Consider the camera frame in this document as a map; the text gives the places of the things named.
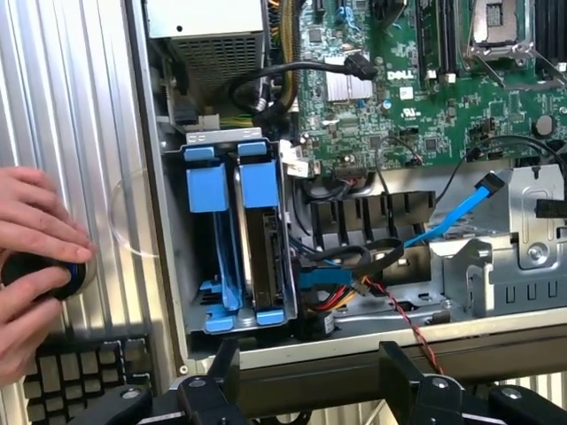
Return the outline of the person's bare hand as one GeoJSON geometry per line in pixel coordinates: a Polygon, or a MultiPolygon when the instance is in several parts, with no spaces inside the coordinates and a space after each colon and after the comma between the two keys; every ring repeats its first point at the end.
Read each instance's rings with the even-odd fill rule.
{"type": "MultiPolygon", "coordinates": [[[[17,251],[70,263],[88,263],[96,253],[48,175],[22,166],[1,169],[1,259],[17,251]]],[[[62,310],[48,293],[69,281],[67,270],[48,267],[1,289],[2,387],[27,372],[62,310]]]]}

